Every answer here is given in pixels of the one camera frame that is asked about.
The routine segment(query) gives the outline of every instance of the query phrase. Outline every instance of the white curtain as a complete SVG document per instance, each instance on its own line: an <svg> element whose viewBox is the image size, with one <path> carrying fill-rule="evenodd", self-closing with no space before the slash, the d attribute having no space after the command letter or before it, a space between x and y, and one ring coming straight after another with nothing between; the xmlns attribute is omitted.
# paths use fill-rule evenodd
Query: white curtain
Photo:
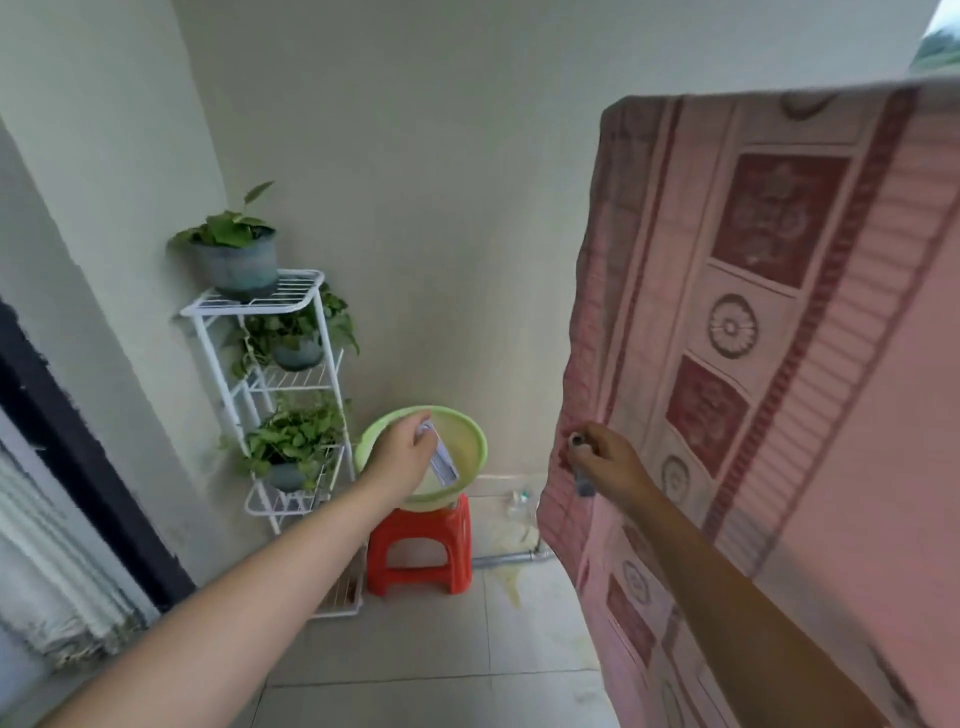
<svg viewBox="0 0 960 728"><path fill-rule="evenodd" d="M145 626L3 449L0 621L54 669L116 654Z"/></svg>

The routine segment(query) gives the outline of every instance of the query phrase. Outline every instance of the green plastic basin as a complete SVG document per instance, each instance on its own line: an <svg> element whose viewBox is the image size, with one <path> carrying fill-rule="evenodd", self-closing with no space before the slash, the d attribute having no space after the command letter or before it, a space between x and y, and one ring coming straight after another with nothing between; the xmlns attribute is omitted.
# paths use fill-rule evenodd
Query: green plastic basin
<svg viewBox="0 0 960 728"><path fill-rule="evenodd" d="M462 412L449 407L424 405L420 407L404 407L389 415L384 415L367 428L360 438L360 443L353 451L353 460L357 470L362 471L370 458L373 443L376 438L394 420L406 415L429 409L433 414L430 421L437 428L437 433L444 441L446 449L457 466L460 477L448 488L441 487L440 481L433 471L427 468L423 482L414 493L400 505L405 511L435 511L454 502L457 497L473 482L487 462L487 438L484 437L480 425Z"/></svg>

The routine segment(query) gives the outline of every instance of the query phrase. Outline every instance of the pothos plant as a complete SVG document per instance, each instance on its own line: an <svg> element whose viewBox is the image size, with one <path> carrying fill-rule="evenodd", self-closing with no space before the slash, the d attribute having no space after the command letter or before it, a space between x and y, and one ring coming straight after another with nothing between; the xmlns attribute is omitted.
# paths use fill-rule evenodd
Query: pothos plant
<svg viewBox="0 0 960 728"><path fill-rule="evenodd" d="M333 293L326 282L320 286L320 300L324 306L330 344L334 349L352 346L359 354L360 346L353 332L353 319L347 311L347 302ZM267 366L270 363L271 345L276 339L280 339L288 349L296 350L300 347L302 337L312 336L318 330L317 309L312 305L293 313L248 316L236 332L236 339L241 345L241 357L233 364L233 374L243 376L253 364Z"/></svg>
<svg viewBox="0 0 960 728"><path fill-rule="evenodd" d="M262 477L272 465L296 463L301 473L313 478L321 468L333 465L337 456L333 446L341 443L343 431L343 416L329 392L320 393L313 406L303 409L278 400L276 412L247 434L250 455L243 458L243 465Z"/></svg>
<svg viewBox="0 0 960 728"><path fill-rule="evenodd" d="M244 195L243 209L239 212L224 210L219 214L209 215L202 225L178 232L174 235L173 242L246 248L253 241L276 232L260 218L247 214L247 205L266 192L272 184L273 182L263 182Z"/></svg>

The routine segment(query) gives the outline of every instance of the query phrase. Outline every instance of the pink patterned fabric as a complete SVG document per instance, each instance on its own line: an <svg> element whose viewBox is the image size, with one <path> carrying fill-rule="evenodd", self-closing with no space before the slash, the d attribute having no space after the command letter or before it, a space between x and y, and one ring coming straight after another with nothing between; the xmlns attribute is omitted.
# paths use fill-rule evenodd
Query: pink patterned fabric
<svg viewBox="0 0 960 728"><path fill-rule="evenodd" d="M624 726L737 722L642 536L560 468L586 419L893 725L960 725L958 204L956 83L604 112L539 519Z"/></svg>

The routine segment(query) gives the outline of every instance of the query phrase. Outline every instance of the red plastic stool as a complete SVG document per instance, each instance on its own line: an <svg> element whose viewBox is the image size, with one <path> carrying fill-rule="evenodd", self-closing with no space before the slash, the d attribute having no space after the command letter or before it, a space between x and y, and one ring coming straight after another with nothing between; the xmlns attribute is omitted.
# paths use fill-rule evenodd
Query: red plastic stool
<svg viewBox="0 0 960 728"><path fill-rule="evenodd" d="M446 564L441 567L390 569L387 551L402 539L433 539L446 549ZM436 511L414 513L399 509L373 530L367 547L367 589L377 596L387 593L393 584L439 581L451 594L465 592L473 578L470 558L470 508L467 496L460 495L456 505Z"/></svg>

